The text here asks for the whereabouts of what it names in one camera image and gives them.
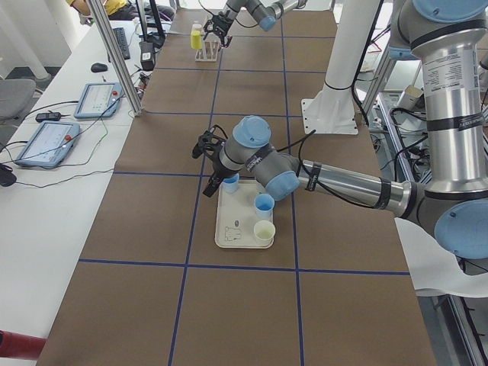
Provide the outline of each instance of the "yellow bottle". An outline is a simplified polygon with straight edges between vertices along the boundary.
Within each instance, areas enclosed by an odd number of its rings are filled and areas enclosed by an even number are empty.
[[[190,45],[191,48],[194,50],[201,50],[202,48],[202,41],[201,41],[201,24],[195,22],[191,27],[190,33]]]

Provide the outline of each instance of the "white table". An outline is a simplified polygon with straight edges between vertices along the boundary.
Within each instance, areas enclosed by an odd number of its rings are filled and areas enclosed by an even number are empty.
[[[116,21],[112,25],[125,28],[131,55],[126,65],[129,73],[133,73],[136,71],[134,64],[140,65],[135,25],[130,21]],[[96,62],[107,64],[108,71],[92,73],[90,66]],[[117,81],[98,29],[93,26],[34,108],[77,100],[85,84],[102,82],[102,75],[108,82]],[[49,109],[72,114],[75,105]],[[115,115],[105,119],[109,134],[86,165],[50,171],[9,165],[14,168],[19,181],[36,185],[112,169],[132,123],[129,112],[129,103],[122,98]],[[11,141],[28,140],[32,136],[38,126],[35,115],[32,114],[22,123]],[[79,121],[82,130],[92,122]],[[80,136],[63,163],[85,162],[103,135],[104,128],[101,122],[97,122]],[[20,150],[21,146],[10,148],[14,158]],[[2,152],[0,162],[8,160],[6,151]],[[110,178],[109,172],[43,189],[22,185],[0,187],[0,329],[31,336],[48,336]],[[28,364],[35,362],[0,358],[0,366]]]

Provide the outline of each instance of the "red object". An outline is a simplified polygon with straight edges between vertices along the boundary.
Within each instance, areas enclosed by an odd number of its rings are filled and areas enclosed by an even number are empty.
[[[0,330],[0,357],[37,360],[46,339]]]

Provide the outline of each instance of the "white tray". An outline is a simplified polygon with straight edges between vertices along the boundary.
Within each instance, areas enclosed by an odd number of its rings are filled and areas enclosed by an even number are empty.
[[[239,189],[230,194],[219,188],[215,243],[220,248],[266,249],[254,240],[254,225],[264,220],[256,215],[254,199],[259,194],[255,180],[240,180]],[[273,222],[273,214],[266,219]]]

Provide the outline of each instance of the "tablet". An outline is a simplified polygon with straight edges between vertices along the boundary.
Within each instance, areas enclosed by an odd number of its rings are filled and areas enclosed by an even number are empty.
[[[87,84],[73,115],[78,119],[110,117],[117,110],[121,95],[122,85],[118,82]]]
[[[79,135],[79,124],[45,120],[15,160],[20,166],[55,168],[68,155]]]

